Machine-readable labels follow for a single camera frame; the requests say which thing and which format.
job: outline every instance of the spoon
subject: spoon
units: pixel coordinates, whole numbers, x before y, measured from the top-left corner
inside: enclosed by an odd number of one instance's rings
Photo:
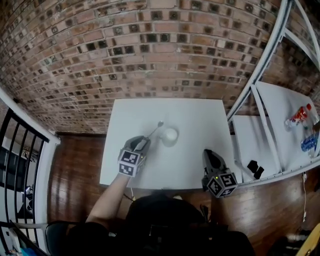
[[[163,125],[164,125],[164,121],[159,121],[157,128],[155,128],[155,129],[153,130],[153,132],[151,132],[150,135],[147,136],[147,138],[149,138],[152,134],[154,134],[154,132],[155,132],[158,128],[160,128],[161,126],[163,126]]]

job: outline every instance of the shelf frame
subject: shelf frame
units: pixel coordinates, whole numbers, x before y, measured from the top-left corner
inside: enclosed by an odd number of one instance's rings
[[[288,22],[288,18],[290,15],[291,8],[295,4],[299,11],[301,12],[301,15],[306,23],[307,30],[311,36],[312,43],[314,46],[314,51],[312,49],[309,49],[294,33],[292,33],[290,30],[286,28],[286,24]],[[275,22],[275,25],[273,27],[272,33],[270,35],[269,41],[262,53],[262,56],[260,60],[257,63],[257,66],[255,67],[254,71],[252,72],[251,77],[247,81],[245,87],[243,88],[242,92],[240,93],[239,97],[236,99],[234,105],[231,107],[230,111],[227,113],[227,120],[230,123],[233,119],[233,116],[237,113],[237,111],[242,107],[244,102],[247,100],[248,96],[252,93],[254,96],[254,99],[256,101],[258,111],[261,117],[261,121],[263,124],[263,129],[265,131],[267,141],[275,162],[275,165],[278,169],[278,173],[267,178],[258,179],[258,180],[252,180],[250,182],[242,183],[239,186],[240,187],[251,187],[256,186],[260,184],[270,183],[278,180],[282,180],[285,178],[288,178],[290,176],[305,172],[307,170],[310,170],[318,165],[320,165],[320,156],[318,156],[320,152],[320,143],[317,144],[317,147],[315,149],[315,156],[313,159],[310,160],[310,164],[306,166],[301,166],[298,169],[295,170],[284,170],[281,165],[281,160],[279,158],[279,154],[277,151],[277,146],[275,143],[275,140],[272,136],[271,130],[269,129],[267,125],[267,119],[265,110],[263,107],[263,101],[260,97],[259,91],[257,90],[257,82],[261,79],[264,71],[268,67],[272,56],[274,55],[276,48],[278,46],[278,43],[280,43],[283,39],[283,37],[288,38],[290,41],[292,41],[294,44],[296,44],[298,47],[300,47],[305,54],[312,60],[312,62],[315,64],[315,66],[320,70],[320,48],[317,41],[317,37],[315,34],[315,31],[307,17],[307,14],[305,10],[303,9],[302,5],[300,4],[299,0],[282,0],[281,5],[279,8],[278,16]],[[243,166],[241,163],[237,162],[236,164],[238,168],[244,171]]]

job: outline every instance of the black chair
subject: black chair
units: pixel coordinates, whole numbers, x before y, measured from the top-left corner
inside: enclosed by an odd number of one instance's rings
[[[63,255],[67,231],[78,222],[54,221],[48,224],[45,229],[45,241],[49,253],[52,256]]]
[[[52,256],[64,255],[65,242],[67,233],[70,228],[79,224],[79,222],[71,221],[54,221],[49,224],[24,224],[11,222],[14,232],[18,235],[21,242],[20,245],[23,248],[31,248],[36,255],[46,256],[47,254],[36,246],[27,236],[25,236],[20,229],[45,229],[45,243],[48,252]]]

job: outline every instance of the white metal shelf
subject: white metal shelf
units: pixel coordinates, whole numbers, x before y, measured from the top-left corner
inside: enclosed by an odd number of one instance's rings
[[[310,58],[310,60],[312,60],[312,62],[315,64],[318,70],[320,70],[320,62],[317,58],[317,54],[314,51],[307,47],[294,33],[292,33],[287,28],[284,30],[284,36],[288,38],[291,42],[299,46],[304,51],[304,53]]]
[[[311,111],[317,115],[312,100],[301,93],[265,82],[257,82],[256,88],[269,115],[283,171],[307,166],[311,159],[307,152],[301,150],[301,141],[306,138],[304,127],[297,125],[288,132],[284,121],[307,104],[311,105]]]
[[[317,40],[317,37],[316,37],[316,34],[315,34],[315,31],[310,23],[310,20],[308,19],[308,16],[304,10],[304,8],[302,7],[301,3],[299,2],[299,0],[294,0],[294,3],[295,5],[297,6],[297,8],[299,9],[302,17],[303,17],[303,20],[306,24],[306,28],[311,36],[311,39],[312,39],[312,43],[313,43],[313,47],[314,47],[314,50],[315,50],[315,58],[310,58],[315,66],[320,69],[320,48],[319,48],[319,44],[318,44],[318,40]],[[283,36],[290,36],[287,33],[285,33],[285,31],[283,32]],[[295,44],[297,44],[307,55],[308,55],[308,52],[306,51],[309,50],[309,48],[301,41],[299,40],[298,38],[295,38],[294,36],[292,37],[291,35],[291,38],[289,38],[290,40],[292,40]]]

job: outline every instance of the hardwood floor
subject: hardwood floor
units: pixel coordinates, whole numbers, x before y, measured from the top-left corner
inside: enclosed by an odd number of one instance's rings
[[[82,221],[105,190],[99,185],[105,139],[61,136],[49,181],[48,220]],[[179,191],[178,194],[197,208],[206,205],[212,219],[228,224],[229,230],[245,233],[256,255],[266,255],[280,237],[294,234],[299,228],[312,229],[320,222],[320,191],[314,192],[318,171],[307,173],[306,221],[302,176],[247,189],[238,189],[224,199],[211,199],[201,190]],[[151,191],[134,189],[136,198]],[[119,217],[126,216],[130,201],[122,200]]]

